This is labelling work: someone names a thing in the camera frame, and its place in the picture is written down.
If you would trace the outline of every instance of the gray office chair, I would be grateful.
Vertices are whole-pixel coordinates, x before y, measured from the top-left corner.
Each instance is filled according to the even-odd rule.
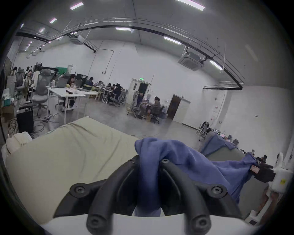
[[[64,78],[64,77],[60,77],[58,79],[58,82],[56,84],[56,87],[66,87],[68,79]]]
[[[24,81],[24,69],[21,68],[17,73],[16,73],[16,84],[15,84],[15,89],[17,91],[16,98],[19,100],[20,95],[24,89],[23,85]]]
[[[78,87],[81,87],[82,81],[81,80],[75,80],[74,84]]]
[[[138,95],[139,95],[139,91],[135,91],[134,95],[133,95],[133,102],[131,104],[131,108],[128,111],[127,115],[129,115],[129,113],[134,113],[135,111],[137,111],[137,100],[138,100]]]
[[[47,105],[43,105],[48,100],[48,89],[51,79],[53,78],[53,74],[51,74],[50,69],[42,69],[40,74],[38,75],[38,83],[36,87],[36,91],[33,94],[32,102],[37,104],[36,108],[38,108],[37,116],[39,115],[39,110],[41,108],[47,109]]]

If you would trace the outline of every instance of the ceiling air conditioner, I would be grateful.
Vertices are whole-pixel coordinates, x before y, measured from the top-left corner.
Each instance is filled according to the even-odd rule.
[[[83,45],[85,41],[81,35],[78,35],[77,37],[71,37],[69,40],[76,45]]]
[[[193,52],[185,52],[181,56],[178,63],[184,65],[185,67],[193,71],[196,71],[203,67],[203,64],[200,61],[201,58],[198,55],[194,54]]]

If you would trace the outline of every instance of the door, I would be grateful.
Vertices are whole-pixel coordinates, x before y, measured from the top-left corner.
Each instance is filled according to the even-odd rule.
[[[147,90],[147,87],[148,87],[148,84],[146,84],[146,83],[140,83],[140,86],[139,86],[139,90],[138,91],[140,93],[143,93],[143,97],[145,95],[145,92]]]
[[[131,85],[129,87],[128,97],[127,97],[128,104],[130,104],[130,105],[132,104],[134,93],[135,93],[135,91],[139,90],[139,86],[140,86],[140,82],[138,82],[136,80],[132,80]]]
[[[180,102],[181,102],[181,98],[174,95],[173,98],[171,99],[171,103],[170,103],[168,110],[167,110],[167,117],[168,118],[171,118],[171,119],[174,118]]]
[[[173,121],[182,123],[189,108],[189,102],[181,100]]]

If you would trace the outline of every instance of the white container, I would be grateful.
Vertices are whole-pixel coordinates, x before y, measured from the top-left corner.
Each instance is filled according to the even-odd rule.
[[[293,172],[284,168],[280,168],[276,172],[276,176],[273,180],[270,190],[285,193],[289,182],[291,181]]]

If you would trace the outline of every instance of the brown door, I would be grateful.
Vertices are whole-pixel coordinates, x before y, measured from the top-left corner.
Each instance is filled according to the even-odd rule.
[[[170,103],[168,110],[167,110],[167,114],[168,114],[167,117],[168,118],[171,118],[171,119],[174,118],[180,102],[181,102],[181,99],[174,95],[173,98],[171,99],[171,103]]]

